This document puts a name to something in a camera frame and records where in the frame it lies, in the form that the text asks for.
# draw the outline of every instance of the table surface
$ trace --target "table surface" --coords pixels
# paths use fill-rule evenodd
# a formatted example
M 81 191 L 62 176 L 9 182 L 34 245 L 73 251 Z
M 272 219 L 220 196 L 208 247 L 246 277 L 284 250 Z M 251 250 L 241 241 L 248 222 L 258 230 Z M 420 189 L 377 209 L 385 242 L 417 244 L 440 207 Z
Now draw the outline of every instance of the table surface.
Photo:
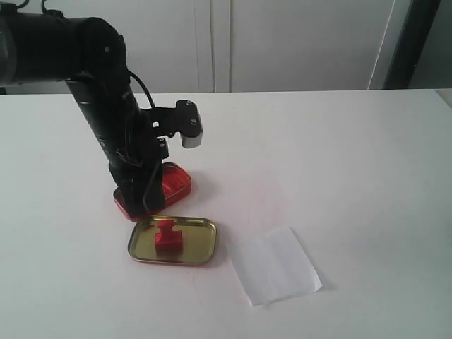
M 169 142 L 216 221 L 204 267 L 146 265 L 69 95 L 0 97 L 0 338 L 451 338 L 452 111 L 432 90 L 156 95 L 199 107 Z M 144 96 L 138 101 L 145 107 Z M 289 226 L 325 287 L 251 307 L 226 245 Z

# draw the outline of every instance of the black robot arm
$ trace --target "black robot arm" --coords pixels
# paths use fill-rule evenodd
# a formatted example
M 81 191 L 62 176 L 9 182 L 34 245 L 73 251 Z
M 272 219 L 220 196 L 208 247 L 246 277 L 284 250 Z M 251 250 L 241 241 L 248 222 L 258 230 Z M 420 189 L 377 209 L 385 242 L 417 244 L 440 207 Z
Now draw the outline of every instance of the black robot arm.
M 103 19 L 0 6 L 0 86 L 66 81 L 109 160 L 127 214 L 135 218 L 164 208 L 162 160 L 168 149 L 162 137 L 180 132 L 184 147 L 198 146 L 196 105 L 180 100 L 175 108 L 140 109 L 124 39 Z

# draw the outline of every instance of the red block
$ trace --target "red block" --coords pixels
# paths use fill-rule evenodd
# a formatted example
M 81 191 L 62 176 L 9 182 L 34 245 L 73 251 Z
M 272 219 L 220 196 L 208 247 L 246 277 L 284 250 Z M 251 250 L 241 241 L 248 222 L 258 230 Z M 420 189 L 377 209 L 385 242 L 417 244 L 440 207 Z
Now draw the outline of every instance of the red block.
M 182 249 L 182 231 L 174 231 L 176 225 L 173 220 L 162 220 L 156 226 L 160 228 L 159 233 L 155 233 L 156 251 L 178 251 Z

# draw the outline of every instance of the white wall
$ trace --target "white wall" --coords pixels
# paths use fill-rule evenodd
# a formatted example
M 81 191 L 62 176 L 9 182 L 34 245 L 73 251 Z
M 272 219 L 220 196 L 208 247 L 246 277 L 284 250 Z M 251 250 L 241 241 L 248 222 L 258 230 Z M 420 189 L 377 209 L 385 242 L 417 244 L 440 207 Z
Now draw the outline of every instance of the white wall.
M 394 4 L 232 0 L 232 91 L 367 89 L 393 9 L 393 20 L 405 19 L 408 6 Z
M 439 5 L 411 88 L 452 88 L 452 1 Z
M 212 91 L 209 0 L 49 0 L 46 5 L 68 18 L 98 16 L 115 27 L 126 40 L 129 68 L 151 91 Z M 26 11 L 40 13 L 39 1 L 32 0 Z M 50 83 L 8 92 L 68 90 L 63 83 Z

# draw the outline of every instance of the paper sheet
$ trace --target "paper sheet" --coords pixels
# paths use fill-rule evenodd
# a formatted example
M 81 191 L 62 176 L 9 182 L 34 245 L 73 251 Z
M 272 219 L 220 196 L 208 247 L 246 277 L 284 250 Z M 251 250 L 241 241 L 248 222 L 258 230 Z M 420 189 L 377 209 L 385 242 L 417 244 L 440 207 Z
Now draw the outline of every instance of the paper sheet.
M 251 305 L 318 291 L 323 285 L 289 227 L 228 247 Z

